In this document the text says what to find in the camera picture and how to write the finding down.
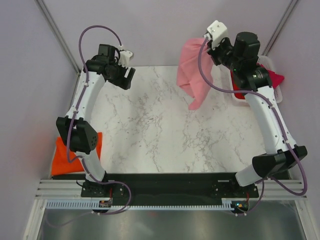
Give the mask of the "pink t shirt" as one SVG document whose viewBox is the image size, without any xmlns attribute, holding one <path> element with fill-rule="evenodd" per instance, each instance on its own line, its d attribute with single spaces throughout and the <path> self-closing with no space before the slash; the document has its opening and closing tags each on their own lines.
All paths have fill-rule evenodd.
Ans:
<svg viewBox="0 0 320 240">
<path fill-rule="evenodd" d="M 204 75 L 210 83 L 213 82 L 211 71 L 214 63 L 207 54 L 208 48 L 205 46 L 201 49 L 204 41 L 204 38 L 188 39 L 180 51 L 176 85 L 193 98 L 193 102 L 188 105 L 191 111 L 201 107 L 211 89 L 200 74 L 198 57 L 200 57 Z"/>
</svg>

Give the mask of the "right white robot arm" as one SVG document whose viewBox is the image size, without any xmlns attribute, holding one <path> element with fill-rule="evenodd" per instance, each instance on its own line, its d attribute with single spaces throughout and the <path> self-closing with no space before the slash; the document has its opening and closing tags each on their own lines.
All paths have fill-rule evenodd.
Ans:
<svg viewBox="0 0 320 240">
<path fill-rule="evenodd" d="M 238 93 L 242 94 L 258 122 L 265 153 L 254 156 L 251 165 L 235 175 L 229 191 L 235 197 L 242 196 L 247 186 L 298 166 L 303 180 L 302 191 L 308 184 L 302 159 L 307 156 L 305 146 L 297 145 L 291 136 L 276 102 L 275 90 L 268 70 L 258 63 L 260 42 L 252 32 L 240 32 L 235 42 L 222 34 L 207 36 L 207 53 L 216 66 L 223 65 L 231 71 Z"/>
</svg>

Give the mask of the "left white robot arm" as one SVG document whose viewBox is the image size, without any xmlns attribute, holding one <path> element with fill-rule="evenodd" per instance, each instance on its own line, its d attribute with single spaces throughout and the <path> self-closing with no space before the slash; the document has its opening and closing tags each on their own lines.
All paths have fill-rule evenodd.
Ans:
<svg viewBox="0 0 320 240">
<path fill-rule="evenodd" d="M 86 180 L 94 182 L 92 191 L 99 197 L 109 193 L 110 185 L 104 181 L 107 173 L 96 150 L 98 133 L 91 125 L 92 111 L 105 83 L 123 90 L 130 89 L 136 71 L 129 67 L 133 57 L 133 52 L 122 46 L 100 44 L 98 53 L 84 64 L 70 109 L 64 117 L 56 120 L 56 127 L 66 146 L 68 162 L 80 161 Z"/>
</svg>

